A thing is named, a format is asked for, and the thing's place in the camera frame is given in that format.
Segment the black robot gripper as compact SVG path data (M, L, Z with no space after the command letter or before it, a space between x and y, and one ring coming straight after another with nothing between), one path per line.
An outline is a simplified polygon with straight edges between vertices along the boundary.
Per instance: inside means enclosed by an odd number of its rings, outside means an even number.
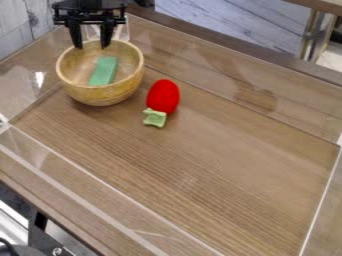
M100 25L100 44L111 44L115 24L126 23L126 0L59 0L52 4L54 23L66 25L74 46L83 48L82 25Z

